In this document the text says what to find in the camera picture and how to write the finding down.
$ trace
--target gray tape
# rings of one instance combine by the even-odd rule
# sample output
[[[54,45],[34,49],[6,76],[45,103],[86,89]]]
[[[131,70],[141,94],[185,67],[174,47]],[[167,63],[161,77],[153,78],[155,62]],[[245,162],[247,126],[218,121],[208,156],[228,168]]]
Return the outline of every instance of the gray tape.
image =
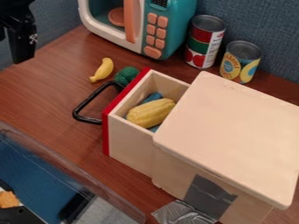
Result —
[[[236,198],[236,195],[228,193],[212,181],[196,176],[184,201],[214,220],[219,220]]]
[[[160,208],[151,215],[161,224],[214,224],[217,222],[180,200]]]
[[[196,176],[185,202],[176,200],[152,215],[161,224],[213,224],[236,199],[212,181]]]

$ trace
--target wooden box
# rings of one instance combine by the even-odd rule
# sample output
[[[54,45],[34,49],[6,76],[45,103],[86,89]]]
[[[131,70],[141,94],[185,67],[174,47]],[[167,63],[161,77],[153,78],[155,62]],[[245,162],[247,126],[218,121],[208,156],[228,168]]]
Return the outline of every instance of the wooden box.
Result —
[[[124,116],[147,95],[177,102],[156,134]],[[105,153],[185,200],[197,175],[237,196],[219,219],[261,223],[287,209],[298,177],[299,108],[202,72],[188,85],[144,70],[105,109]]]

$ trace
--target toy banana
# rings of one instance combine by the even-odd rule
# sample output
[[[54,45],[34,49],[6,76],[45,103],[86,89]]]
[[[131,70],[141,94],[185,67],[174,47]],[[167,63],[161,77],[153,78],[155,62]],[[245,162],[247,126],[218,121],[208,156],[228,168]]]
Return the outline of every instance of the toy banana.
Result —
[[[104,58],[95,75],[89,78],[90,81],[94,83],[107,78],[113,72],[114,67],[115,65],[110,58]]]

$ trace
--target wooden table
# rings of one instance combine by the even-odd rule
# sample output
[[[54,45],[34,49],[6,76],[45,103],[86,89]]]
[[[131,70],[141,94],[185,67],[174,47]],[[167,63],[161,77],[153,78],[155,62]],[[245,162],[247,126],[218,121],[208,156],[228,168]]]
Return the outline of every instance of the wooden table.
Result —
[[[115,71],[125,66],[151,67],[192,83],[199,70],[184,63],[179,53],[167,61],[154,61],[99,38],[80,26],[38,50],[36,58],[0,73],[0,120],[71,160],[147,215],[174,200],[151,184],[150,178],[101,154],[101,127],[77,122],[72,111],[103,82],[88,77],[109,57]],[[207,71],[218,74],[212,67]],[[299,105],[299,85],[259,71],[247,84],[261,92]],[[100,117],[115,94],[108,91],[84,114]],[[299,194],[288,211],[274,210],[264,224],[297,224]]]

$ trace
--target orange button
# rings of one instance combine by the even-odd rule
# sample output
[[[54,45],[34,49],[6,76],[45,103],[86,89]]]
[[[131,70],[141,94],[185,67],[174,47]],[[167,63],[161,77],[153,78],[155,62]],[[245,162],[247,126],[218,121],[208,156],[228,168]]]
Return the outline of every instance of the orange button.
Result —
[[[168,18],[167,17],[159,17],[158,26],[162,28],[166,28],[168,26]]]
[[[150,24],[155,25],[156,24],[157,15],[155,13],[149,13],[148,14],[148,22]]]
[[[154,45],[155,44],[155,38],[153,36],[146,36],[146,43],[150,46]]]
[[[146,55],[148,55],[149,57],[158,60],[161,58],[162,56],[162,52],[154,47],[151,47],[149,45],[147,45],[146,47],[144,47],[144,52]]]
[[[156,27],[152,24],[148,24],[147,31],[148,31],[148,34],[155,35],[156,34]]]
[[[165,41],[163,41],[162,39],[156,39],[156,48],[159,49],[164,49],[165,48]]]
[[[166,30],[165,30],[165,29],[158,28],[158,29],[156,30],[156,35],[157,35],[160,39],[165,39],[165,38],[166,38]]]

